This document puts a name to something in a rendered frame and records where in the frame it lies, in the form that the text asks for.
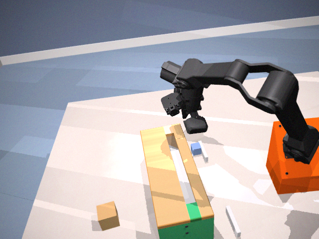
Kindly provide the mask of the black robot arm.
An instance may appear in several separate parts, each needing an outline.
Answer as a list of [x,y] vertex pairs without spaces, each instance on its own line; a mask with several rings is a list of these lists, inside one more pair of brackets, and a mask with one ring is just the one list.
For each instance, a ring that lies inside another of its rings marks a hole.
[[[224,63],[203,63],[188,58],[182,66],[171,61],[161,66],[160,78],[172,83],[177,92],[161,98],[171,117],[186,109],[180,89],[192,98],[200,97],[210,85],[228,85],[241,93],[246,102],[264,112],[275,114],[287,132],[283,137],[286,159],[309,164],[319,147],[319,131],[307,125],[297,104],[299,82],[294,74],[275,64],[248,63],[241,59]],[[242,85],[249,73],[269,73],[256,98]]]

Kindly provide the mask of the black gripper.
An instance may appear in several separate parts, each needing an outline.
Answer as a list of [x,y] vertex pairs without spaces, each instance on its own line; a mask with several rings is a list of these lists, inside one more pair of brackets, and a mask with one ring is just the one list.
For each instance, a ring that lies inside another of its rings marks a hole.
[[182,112],[182,118],[186,119],[188,114],[190,118],[183,120],[184,126],[188,134],[207,132],[208,125],[204,117],[199,116],[197,111],[202,110],[201,101],[204,100],[203,94],[200,97],[192,98],[187,96],[183,89],[180,89],[180,95],[185,100],[186,109]]

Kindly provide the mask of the small blue block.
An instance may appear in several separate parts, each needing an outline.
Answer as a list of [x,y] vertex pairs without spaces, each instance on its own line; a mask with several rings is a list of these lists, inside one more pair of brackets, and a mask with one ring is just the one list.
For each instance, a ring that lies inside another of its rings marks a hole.
[[200,146],[199,142],[191,144],[191,152],[192,152],[193,156],[202,154],[201,153],[201,146]]

